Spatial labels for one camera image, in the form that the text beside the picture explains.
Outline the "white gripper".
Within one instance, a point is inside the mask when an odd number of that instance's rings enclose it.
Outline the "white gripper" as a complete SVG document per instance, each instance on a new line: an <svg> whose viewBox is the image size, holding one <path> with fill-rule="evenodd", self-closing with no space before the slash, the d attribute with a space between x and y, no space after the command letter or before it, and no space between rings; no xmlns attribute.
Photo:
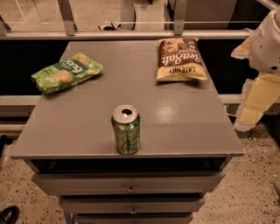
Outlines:
<svg viewBox="0 0 280 224"><path fill-rule="evenodd" d="M252 39L246 38L231 56L238 60L249 57L252 68L265 72L259 73L254 80L246 79L242 87L234 128L241 132L250 131L280 97L280 34L275 19L262 21Z"/></svg>

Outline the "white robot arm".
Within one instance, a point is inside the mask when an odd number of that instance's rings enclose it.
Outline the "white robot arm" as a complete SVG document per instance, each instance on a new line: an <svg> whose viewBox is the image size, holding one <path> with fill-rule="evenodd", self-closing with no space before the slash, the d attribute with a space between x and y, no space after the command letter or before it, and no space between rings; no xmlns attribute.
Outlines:
<svg viewBox="0 0 280 224"><path fill-rule="evenodd" d="M280 7L272 10L231 56L248 59L249 66L258 72L254 80L246 79L243 84L235 115L234 128L246 132L280 97Z"/></svg>

